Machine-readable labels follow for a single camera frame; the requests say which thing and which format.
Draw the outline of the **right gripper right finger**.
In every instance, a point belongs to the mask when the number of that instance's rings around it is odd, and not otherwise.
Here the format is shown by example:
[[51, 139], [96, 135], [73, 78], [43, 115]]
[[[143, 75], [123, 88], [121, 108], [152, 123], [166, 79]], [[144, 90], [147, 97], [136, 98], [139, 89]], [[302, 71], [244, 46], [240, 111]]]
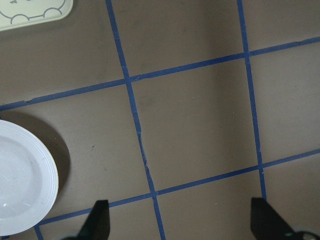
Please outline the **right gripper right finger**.
[[250, 204], [250, 230], [256, 240], [291, 240], [296, 232], [260, 197], [253, 197]]

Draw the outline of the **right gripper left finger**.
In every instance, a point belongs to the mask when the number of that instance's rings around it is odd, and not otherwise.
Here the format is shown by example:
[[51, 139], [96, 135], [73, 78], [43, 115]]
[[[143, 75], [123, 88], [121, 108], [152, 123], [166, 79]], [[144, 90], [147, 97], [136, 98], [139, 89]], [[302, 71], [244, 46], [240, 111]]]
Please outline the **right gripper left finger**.
[[78, 240], [107, 240], [110, 236], [110, 212], [108, 200], [97, 200], [80, 229]]

